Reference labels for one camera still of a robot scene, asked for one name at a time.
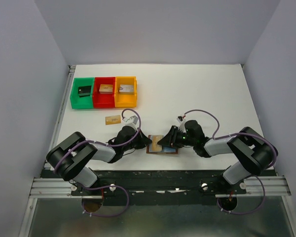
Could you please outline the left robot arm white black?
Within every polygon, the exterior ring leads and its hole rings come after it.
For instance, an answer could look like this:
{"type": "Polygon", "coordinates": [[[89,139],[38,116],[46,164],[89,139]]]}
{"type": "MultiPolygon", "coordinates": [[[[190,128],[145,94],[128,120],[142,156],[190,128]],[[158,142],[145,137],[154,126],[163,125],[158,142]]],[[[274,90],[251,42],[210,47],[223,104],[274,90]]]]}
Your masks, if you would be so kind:
{"type": "Polygon", "coordinates": [[[46,161],[54,173],[64,181],[73,180],[87,188],[92,187],[98,176],[87,167],[90,160],[115,163],[128,150],[140,150],[152,144],[152,140],[130,125],[125,125],[107,144],[87,140],[80,132],[74,132],[46,155],[46,161]]]}

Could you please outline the brown leather card holder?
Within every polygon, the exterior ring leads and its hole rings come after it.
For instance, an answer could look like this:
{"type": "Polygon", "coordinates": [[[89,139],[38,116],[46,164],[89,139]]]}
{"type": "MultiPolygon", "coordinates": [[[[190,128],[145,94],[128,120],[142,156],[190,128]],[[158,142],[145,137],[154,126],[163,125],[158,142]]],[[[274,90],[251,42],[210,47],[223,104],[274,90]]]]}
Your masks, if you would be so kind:
{"type": "Polygon", "coordinates": [[[178,149],[164,147],[164,146],[162,146],[162,152],[160,153],[150,153],[148,150],[149,150],[149,146],[147,146],[146,147],[147,154],[155,154],[155,155],[177,155],[178,154],[178,149]]]}

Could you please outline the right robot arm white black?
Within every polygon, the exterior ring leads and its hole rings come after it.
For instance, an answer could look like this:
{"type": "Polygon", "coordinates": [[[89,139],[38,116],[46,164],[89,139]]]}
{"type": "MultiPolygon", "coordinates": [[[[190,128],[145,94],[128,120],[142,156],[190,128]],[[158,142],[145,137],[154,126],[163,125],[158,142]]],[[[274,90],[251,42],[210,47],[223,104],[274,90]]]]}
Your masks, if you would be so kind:
{"type": "Polygon", "coordinates": [[[224,170],[216,182],[217,188],[221,190],[226,190],[247,177],[259,176],[273,166],[278,157],[277,149],[250,127],[219,138],[205,136],[201,125],[195,120],[184,122],[184,127],[185,131],[182,131],[173,125],[157,144],[175,149],[191,146],[203,158],[235,155],[238,162],[224,170]]]}

